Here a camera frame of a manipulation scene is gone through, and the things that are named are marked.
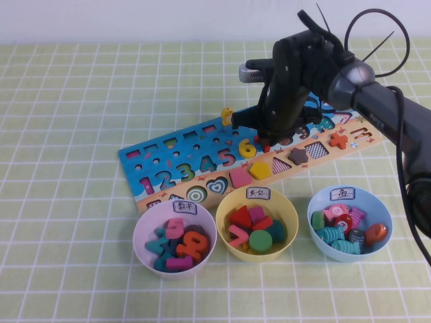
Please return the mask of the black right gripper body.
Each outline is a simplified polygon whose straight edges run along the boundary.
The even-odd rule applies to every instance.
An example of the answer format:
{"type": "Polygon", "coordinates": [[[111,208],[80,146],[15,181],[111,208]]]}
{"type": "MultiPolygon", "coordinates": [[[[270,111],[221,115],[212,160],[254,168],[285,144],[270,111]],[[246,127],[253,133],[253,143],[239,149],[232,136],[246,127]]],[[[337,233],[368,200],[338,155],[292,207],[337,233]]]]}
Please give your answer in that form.
{"type": "Polygon", "coordinates": [[[305,87],[291,89],[272,82],[263,88],[256,106],[232,115],[232,128],[255,129],[260,138],[284,138],[299,127],[319,123],[319,110],[305,106],[309,93],[305,87]]]}

